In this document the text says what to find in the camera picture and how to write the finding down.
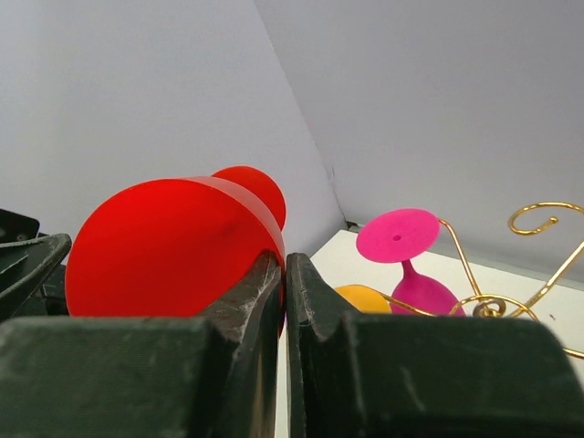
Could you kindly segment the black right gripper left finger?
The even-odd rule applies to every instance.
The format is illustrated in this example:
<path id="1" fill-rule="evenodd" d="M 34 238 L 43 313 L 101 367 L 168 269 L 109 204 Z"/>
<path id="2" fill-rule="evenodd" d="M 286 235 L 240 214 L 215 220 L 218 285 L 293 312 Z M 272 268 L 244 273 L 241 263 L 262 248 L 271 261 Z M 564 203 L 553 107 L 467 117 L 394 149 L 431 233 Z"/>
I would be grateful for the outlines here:
<path id="1" fill-rule="evenodd" d="M 264 252 L 195 318 L 1 326 L 4 437 L 271 437 L 281 266 Z"/>

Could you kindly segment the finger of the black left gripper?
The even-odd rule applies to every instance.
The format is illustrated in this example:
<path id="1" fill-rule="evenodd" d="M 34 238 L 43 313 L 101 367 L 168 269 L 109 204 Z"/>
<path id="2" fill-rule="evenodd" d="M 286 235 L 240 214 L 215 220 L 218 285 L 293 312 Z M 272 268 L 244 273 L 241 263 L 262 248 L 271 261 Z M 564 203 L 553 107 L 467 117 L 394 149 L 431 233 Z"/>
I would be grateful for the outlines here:
<path id="1" fill-rule="evenodd" d="M 46 235 L 40 222 L 1 211 L 1 318 L 66 316 L 63 260 L 72 240 Z"/>

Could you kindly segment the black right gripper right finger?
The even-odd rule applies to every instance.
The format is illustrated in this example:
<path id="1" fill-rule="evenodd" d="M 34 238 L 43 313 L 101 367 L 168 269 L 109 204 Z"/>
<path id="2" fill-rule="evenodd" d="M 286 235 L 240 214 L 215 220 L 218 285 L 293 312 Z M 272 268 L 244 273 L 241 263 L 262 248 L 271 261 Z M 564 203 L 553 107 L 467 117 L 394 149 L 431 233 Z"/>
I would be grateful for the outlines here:
<path id="1" fill-rule="evenodd" d="M 525 319 L 364 314 L 287 258 L 293 437 L 580 437 L 583 391 Z"/>

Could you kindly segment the red wine glass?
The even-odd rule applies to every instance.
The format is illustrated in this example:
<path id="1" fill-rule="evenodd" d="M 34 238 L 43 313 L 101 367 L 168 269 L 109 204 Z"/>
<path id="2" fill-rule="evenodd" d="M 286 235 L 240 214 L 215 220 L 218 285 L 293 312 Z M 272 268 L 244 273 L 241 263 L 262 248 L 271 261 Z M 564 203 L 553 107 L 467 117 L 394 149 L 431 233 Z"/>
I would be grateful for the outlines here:
<path id="1" fill-rule="evenodd" d="M 68 313 L 193 317 L 264 252 L 284 272 L 286 219 L 282 189 L 246 165 L 132 185 L 80 227 L 65 274 Z"/>

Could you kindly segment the magenta wine glass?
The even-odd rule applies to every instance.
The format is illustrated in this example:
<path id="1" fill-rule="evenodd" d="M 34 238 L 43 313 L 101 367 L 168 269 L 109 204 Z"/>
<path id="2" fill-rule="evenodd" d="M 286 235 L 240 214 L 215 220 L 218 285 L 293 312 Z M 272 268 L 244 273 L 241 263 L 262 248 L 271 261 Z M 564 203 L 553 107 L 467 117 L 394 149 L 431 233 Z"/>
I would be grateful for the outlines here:
<path id="1" fill-rule="evenodd" d="M 391 293 L 391 312 L 413 314 L 421 310 L 446 315 L 458 302 L 441 282 L 419 273 L 412 260 L 437 240 L 441 224 L 423 209 L 404 208 L 382 214 L 358 233 L 356 247 L 365 259 L 378 264 L 400 264 L 402 278 Z"/>

